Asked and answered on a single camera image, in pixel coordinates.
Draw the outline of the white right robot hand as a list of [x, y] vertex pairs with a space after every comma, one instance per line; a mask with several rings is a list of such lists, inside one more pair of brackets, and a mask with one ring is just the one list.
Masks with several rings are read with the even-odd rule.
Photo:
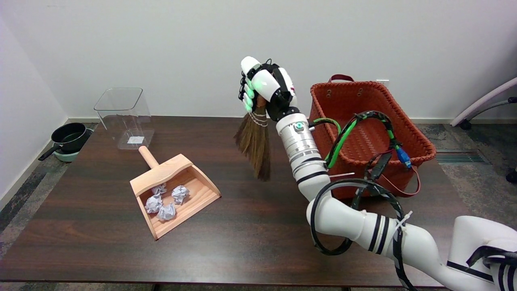
[[247, 56], [241, 60], [241, 69], [238, 98], [248, 113], [259, 115], [259, 108], [263, 108], [275, 122], [300, 113], [294, 84], [284, 68]]

